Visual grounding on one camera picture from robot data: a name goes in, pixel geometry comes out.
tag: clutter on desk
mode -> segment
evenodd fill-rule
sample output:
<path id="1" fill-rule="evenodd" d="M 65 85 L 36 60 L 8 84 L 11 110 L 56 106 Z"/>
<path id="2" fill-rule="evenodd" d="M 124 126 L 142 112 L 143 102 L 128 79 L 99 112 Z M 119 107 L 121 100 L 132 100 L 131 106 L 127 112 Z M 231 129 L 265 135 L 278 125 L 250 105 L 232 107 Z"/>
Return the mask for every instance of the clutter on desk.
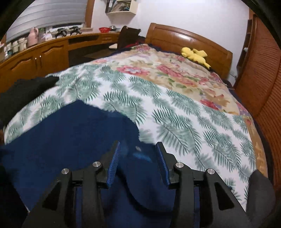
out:
<path id="1" fill-rule="evenodd" d="M 44 42 L 44 40 L 43 40 L 44 32 L 45 32 L 44 28 L 40 28 L 39 29 L 39 32 L 38 32 L 38 44 Z"/>
<path id="2" fill-rule="evenodd" d="M 73 33 L 76 33 L 76 35 L 82 34 L 82 32 L 78 26 L 73 26 L 69 30 L 70 30 L 70 35 L 72 35 Z"/>
<path id="3" fill-rule="evenodd" d="M 115 25 L 111 25 L 111 26 L 109 26 L 109 28 L 110 28 L 110 31 L 116 31 L 116 26 Z"/>
<path id="4" fill-rule="evenodd" d="M 33 46 L 33 45 L 38 43 L 38 33 L 39 33 L 38 28 L 32 27 L 30 29 L 29 35 L 27 37 L 28 47 L 31 47 L 31 46 Z"/>
<path id="5" fill-rule="evenodd" d="M 101 27 L 101 28 L 99 28 L 99 31 L 100 31 L 101 33 L 108 33 L 108 32 L 110 31 L 110 28 Z"/>
<path id="6" fill-rule="evenodd" d="M 18 42 L 19 42 L 19 51 L 25 50 L 26 49 L 27 40 L 24 37 L 22 37 L 22 38 L 20 38 L 18 40 Z"/>
<path id="7" fill-rule="evenodd" d="M 13 48 L 13 54 L 16 54 L 19 52 L 19 42 L 17 40 L 13 42 L 12 48 Z"/>

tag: blue fleece blanket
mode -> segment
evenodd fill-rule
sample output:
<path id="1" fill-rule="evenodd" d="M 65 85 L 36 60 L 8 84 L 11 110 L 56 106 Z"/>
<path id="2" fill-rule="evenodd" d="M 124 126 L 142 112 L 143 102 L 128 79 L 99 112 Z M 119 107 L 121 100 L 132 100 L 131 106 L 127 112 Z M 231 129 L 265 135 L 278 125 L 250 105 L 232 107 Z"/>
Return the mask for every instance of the blue fleece blanket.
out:
<path id="1" fill-rule="evenodd" d="M 115 140 L 122 151 L 115 181 L 101 191 L 107 227 L 169 227 L 175 191 L 161 180 L 154 145 L 140 142 L 137 126 L 118 112 L 71 103 L 6 145 L 2 163 L 31 210 L 63 168 L 85 168 Z"/>

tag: wooden desk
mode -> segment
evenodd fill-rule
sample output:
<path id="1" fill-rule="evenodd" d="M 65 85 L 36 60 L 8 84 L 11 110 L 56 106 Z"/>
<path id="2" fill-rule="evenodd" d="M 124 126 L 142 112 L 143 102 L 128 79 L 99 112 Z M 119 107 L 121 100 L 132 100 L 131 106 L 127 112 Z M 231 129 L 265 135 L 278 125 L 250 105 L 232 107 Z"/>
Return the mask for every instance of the wooden desk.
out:
<path id="1" fill-rule="evenodd" d="M 0 93 L 18 79 L 45 77 L 69 67 L 68 51 L 92 45 L 117 43 L 119 32 L 66 36 L 32 46 L 0 64 Z"/>

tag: wooden headboard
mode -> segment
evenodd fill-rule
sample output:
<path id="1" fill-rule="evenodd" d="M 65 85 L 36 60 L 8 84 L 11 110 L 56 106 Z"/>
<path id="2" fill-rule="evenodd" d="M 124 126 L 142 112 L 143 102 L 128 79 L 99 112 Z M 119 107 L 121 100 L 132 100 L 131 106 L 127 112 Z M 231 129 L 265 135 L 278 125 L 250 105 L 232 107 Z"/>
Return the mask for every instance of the wooden headboard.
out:
<path id="1" fill-rule="evenodd" d="M 208 57 L 206 62 L 223 79 L 228 77 L 232 52 L 226 50 L 217 43 L 208 40 L 195 33 L 176 27 L 151 23 L 148 29 L 145 43 L 161 47 L 164 51 L 172 51 L 178 54 L 183 47 L 204 50 Z"/>

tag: cabinet door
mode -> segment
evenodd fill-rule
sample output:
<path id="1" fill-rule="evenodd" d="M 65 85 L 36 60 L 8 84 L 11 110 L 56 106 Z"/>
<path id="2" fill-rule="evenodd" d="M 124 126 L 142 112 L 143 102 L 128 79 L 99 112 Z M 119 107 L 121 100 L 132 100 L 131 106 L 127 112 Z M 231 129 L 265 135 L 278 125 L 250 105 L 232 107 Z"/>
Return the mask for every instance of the cabinet door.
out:
<path id="1" fill-rule="evenodd" d="M 0 93 L 5 92 L 18 79 L 32 79 L 38 76 L 36 50 L 20 54 L 0 69 Z"/>
<path id="2" fill-rule="evenodd" d="M 51 43 L 38 50 L 41 77 L 65 70 L 69 67 L 67 42 L 65 40 Z"/>

